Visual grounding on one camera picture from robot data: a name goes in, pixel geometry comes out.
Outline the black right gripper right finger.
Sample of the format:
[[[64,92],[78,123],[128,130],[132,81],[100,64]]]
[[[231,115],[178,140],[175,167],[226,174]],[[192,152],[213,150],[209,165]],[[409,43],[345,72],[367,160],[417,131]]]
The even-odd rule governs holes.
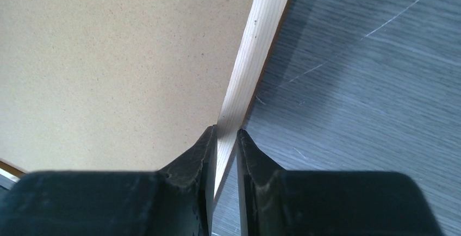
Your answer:
[[[236,136],[242,235],[442,235],[421,189],[384,171],[286,170]]]

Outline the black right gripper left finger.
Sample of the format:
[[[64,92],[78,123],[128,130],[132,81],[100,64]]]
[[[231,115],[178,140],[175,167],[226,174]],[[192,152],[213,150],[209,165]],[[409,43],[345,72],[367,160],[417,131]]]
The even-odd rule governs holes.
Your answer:
[[[1,200],[1,235],[210,235],[217,128],[157,171],[38,171]]]

